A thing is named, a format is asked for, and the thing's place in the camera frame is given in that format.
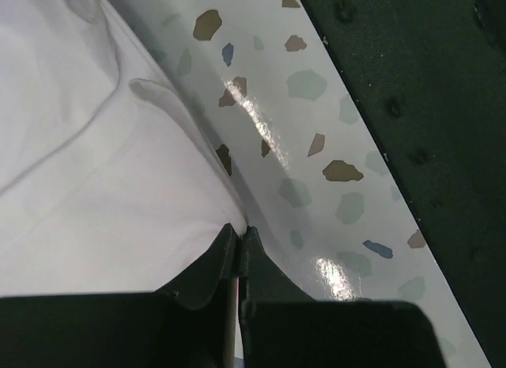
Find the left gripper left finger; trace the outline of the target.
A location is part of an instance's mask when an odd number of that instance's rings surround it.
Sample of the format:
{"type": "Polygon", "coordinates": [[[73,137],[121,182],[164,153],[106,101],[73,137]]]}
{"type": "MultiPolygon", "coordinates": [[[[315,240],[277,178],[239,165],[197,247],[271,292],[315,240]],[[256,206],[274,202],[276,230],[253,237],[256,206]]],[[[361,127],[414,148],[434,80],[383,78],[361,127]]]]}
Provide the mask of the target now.
{"type": "Polygon", "coordinates": [[[233,366],[237,242],[225,225],[156,290],[3,298],[2,366],[233,366]]]}

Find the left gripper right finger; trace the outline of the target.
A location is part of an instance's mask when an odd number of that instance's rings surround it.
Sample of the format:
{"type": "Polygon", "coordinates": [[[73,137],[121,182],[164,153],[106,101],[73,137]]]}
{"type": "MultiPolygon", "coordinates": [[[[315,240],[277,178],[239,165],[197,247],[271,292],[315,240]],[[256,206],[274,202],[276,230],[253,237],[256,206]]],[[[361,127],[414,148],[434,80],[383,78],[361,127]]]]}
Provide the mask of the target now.
{"type": "Polygon", "coordinates": [[[241,240],[239,310],[246,367],[444,367],[434,328],[402,301],[316,301],[265,252],[241,240]]]}

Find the white t shirt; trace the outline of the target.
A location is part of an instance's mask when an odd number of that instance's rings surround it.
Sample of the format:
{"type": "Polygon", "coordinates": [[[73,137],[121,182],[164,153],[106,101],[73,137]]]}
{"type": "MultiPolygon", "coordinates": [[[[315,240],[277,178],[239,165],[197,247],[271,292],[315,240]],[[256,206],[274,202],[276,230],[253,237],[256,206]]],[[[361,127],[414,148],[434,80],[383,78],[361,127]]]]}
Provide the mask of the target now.
{"type": "Polygon", "coordinates": [[[228,176],[108,0],[1,0],[1,294],[152,291],[226,225],[228,176]]]}

